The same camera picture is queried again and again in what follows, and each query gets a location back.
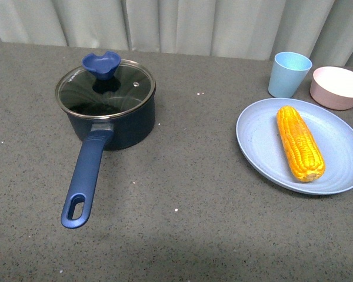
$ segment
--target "light blue cup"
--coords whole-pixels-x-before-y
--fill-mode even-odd
[[[276,54],[268,92],[276,98],[291,98],[312,67],[304,55],[293,52]]]

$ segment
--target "handle hole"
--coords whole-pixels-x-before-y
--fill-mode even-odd
[[[82,210],[84,209],[85,196],[84,195],[76,195],[71,201],[71,207],[68,211],[68,219],[78,219],[82,215]]]

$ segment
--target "glass lid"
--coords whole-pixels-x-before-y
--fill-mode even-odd
[[[74,116],[107,119],[141,107],[155,92],[155,81],[140,64],[121,60],[112,78],[98,79],[80,66],[56,86],[59,106]]]

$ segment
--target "corn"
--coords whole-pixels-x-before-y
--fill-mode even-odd
[[[291,106],[280,108],[277,125],[293,175],[303,182],[321,177],[325,171],[324,159],[297,110]]]

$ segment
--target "light blue plate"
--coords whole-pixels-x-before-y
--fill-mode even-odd
[[[301,114],[325,160],[325,173],[312,182],[300,182],[288,166],[276,121],[277,111],[285,105]],[[313,195],[337,194],[353,188],[353,128],[319,106],[287,98],[255,102],[238,118],[237,139],[250,164],[284,188]]]

